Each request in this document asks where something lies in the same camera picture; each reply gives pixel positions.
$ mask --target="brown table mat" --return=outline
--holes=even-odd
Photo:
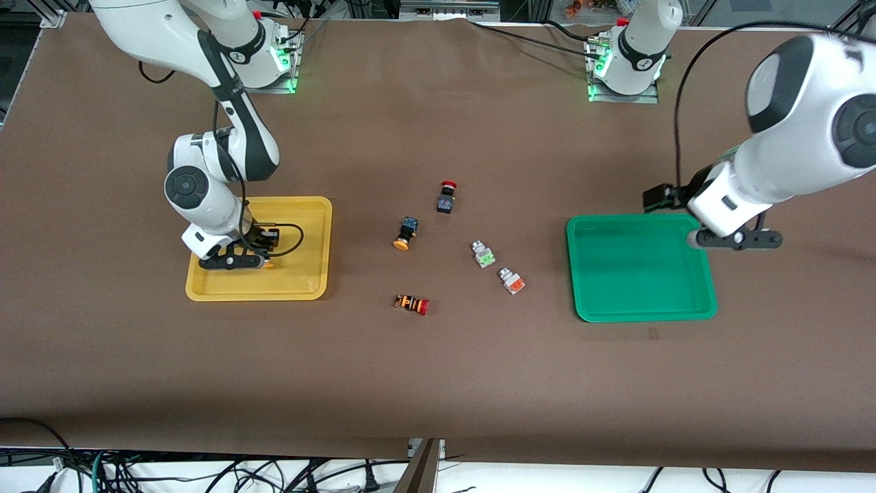
[[[678,33],[654,106],[588,103],[579,57],[464,21],[331,22],[298,94],[253,97],[282,163],[248,187],[332,201],[328,292],[198,304],[161,187],[173,140],[209,129],[211,95],[187,75],[146,82],[93,16],[70,15],[43,32],[0,132],[0,414],[77,447],[361,457],[441,436],[494,461],[876,470],[876,175],[775,207],[779,251],[710,253],[711,321],[575,314],[566,222],[638,212],[673,179],[670,93],[713,33]],[[747,138],[747,76],[788,36],[740,33],[701,62],[685,176]],[[450,216],[434,211],[444,180]],[[405,215],[421,229],[401,253]],[[523,292],[477,267],[475,239]],[[393,309],[396,293],[432,312]],[[0,430],[30,439],[49,443]]]

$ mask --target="white floor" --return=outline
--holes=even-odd
[[[263,462],[245,463],[256,468]],[[361,461],[331,461],[319,469],[315,475],[323,475],[361,464]],[[137,465],[131,472],[137,476],[150,477],[200,477],[215,475],[228,462],[175,462]],[[304,461],[282,461],[286,479],[297,474]],[[401,477],[404,464],[374,468],[376,479],[385,485],[383,491],[392,491],[392,484]],[[22,493],[34,491],[54,471],[51,466],[17,466],[0,468],[0,493]],[[263,471],[269,480],[279,482],[279,474],[270,467]],[[538,464],[496,464],[470,462],[446,462],[438,473],[436,493],[457,493],[475,487],[471,493],[639,493],[645,488],[653,468],[607,467],[607,466],[555,466]],[[732,493],[763,493],[771,471],[725,469],[728,489]],[[364,485],[364,471],[339,475],[319,485],[321,493],[355,492]],[[145,482],[144,493],[204,493],[210,479],[195,482]],[[234,478],[227,476],[213,489],[213,493],[230,493]],[[91,491],[90,482],[83,481],[84,491]],[[75,476],[68,470],[58,475],[52,493],[76,493]],[[263,483],[252,485],[246,493],[270,493],[271,488]],[[796,472],[784,471],[776,479],[773,493],[824,493],[836,491],[843,493],[873,493],[876,491],[876,474]],[[700,469],[666,468],[652,493],[716,493],[709,485]]]

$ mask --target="yellow tray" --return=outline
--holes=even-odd
[[[304,241],[294,252],[271,259],[273,267],[204,270],[192,255],[186,294],[194,301],[307,301],[322,296],[329,280],[331,202],[323,196],[247,197],[263,223],[295,223]],[[277,252],[294,245],[298,232],[280,228]]]

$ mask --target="green tray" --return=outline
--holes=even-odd
[[[578,316],[588,322],[703,320],[717,311],[709,258],[687,214],[578,216],[566,226]]]

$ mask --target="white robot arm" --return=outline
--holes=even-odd
[[[681,189],[643,194],[646,211],[687,207],[705,226],[703,247],[777,247],[781,236],[745,224],[797,195],[876,168],[876,46],[808,35],[769,54],[748,81],[754,135],[700,170]],[[754,244],[764,233],[760,245]]]
[[[629,25],[600,34],[600,38],[609,38],[611,55],[594,75],[619,94],[644,92],[659,76],[666,48],[682,18],[678,0],[641,0]]]
[[[188,1],[193,7],[208,4],[207,0]],[[138,60],[200,79],[213,91],[232,123],[231,128],[216,135],[205,132],[181,136],[168,155],[165,195],[191,223],[182,235],[183,241],[198,257],[207,259],[221,247],[253,234],[257,228],[251,228],[248,211],[244,211],[240,227],[241,208],[245,205],[225,183],[268,179],[279,165],[279,150],[245,92],[227,48],[198,28],[178,0],[147,4],[141,0],[92,0],[91,4],[116,46]],[[229,6],[228,15],[209,17],[217,33],[228,33],[231,43],[237,42],[235,36],[259,36],[261,30],[251,12],[241,10],[241,6],[245,8],[243,1],[223,4]]]

